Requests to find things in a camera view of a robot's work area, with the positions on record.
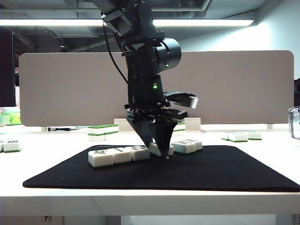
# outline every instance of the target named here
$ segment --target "white wall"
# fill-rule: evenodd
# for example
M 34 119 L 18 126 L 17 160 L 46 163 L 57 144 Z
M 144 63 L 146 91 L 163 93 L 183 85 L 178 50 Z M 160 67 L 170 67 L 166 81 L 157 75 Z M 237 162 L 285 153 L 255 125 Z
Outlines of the white wall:
M 300 0 L 286 0 L 258 25 L 180 41 L 183 51 L 290 50 L 300 78 Z

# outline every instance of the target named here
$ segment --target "ceiling light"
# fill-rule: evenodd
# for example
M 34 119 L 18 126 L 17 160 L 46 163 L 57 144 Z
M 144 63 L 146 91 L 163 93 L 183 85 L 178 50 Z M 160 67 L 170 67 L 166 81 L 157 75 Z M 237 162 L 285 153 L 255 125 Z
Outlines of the ceiling light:
M 154 20 L 157 27 L 240 27 L 249 26 L 253 20 Z
M 0 19 L 0 25 L 3 26 L 102 26 L 100 19 L 28 19 L 28 20 L 6 20 Z
M 219 27 L 238 27 L 249 26 L 253 20 L 154 20 L 157 27 L 193 27 L 193 26 L 219 26 Z M 3 26 L 102 26 L 100 19 L 0 19 Z

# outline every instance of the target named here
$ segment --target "white table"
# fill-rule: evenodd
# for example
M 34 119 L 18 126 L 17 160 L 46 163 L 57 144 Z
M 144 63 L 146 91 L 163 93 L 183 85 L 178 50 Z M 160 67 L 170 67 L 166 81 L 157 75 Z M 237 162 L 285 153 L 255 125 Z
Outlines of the white table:
M 300 184 L 300 141 L 288 134 L 288 125 L 202 125 L 206 133 L 185 138 L 203 145 L 232 145 Z M 228 130 L 257 130 L 262 141 L 233 143 L 221 140 Z M 85 190 L 25 188 L 22 182 L 97 144 L 142 144 L 137 134 L 87 141 L 87 131 L 41 132 L 40 127 L 0 127 L 0 139 L 18 139 L 22 151 L 0 154 L 0 206 L 2 217 L 120 216 L 120 215 L 220 215 L 300 213 L 300 193 Z

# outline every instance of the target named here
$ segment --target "monitor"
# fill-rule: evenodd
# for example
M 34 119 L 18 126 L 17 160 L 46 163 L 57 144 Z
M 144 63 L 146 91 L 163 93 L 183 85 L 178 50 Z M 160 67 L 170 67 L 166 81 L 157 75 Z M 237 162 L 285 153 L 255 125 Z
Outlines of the monitor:
M 0 26 L 0 107 L 15 106 L 14 34 Z

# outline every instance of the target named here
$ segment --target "mouse pad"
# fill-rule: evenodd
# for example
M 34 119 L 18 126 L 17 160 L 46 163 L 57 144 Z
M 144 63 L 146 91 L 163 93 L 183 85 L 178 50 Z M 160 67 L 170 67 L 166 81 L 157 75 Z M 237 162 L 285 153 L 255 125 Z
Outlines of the mouse pad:
M 88 152 L 125 146 L 92 146 L 26 180 L 27 188 L 166 189 L 299 192 L 300 185 L 233 146 L 204 146 L 174 154 L 94 169 Z

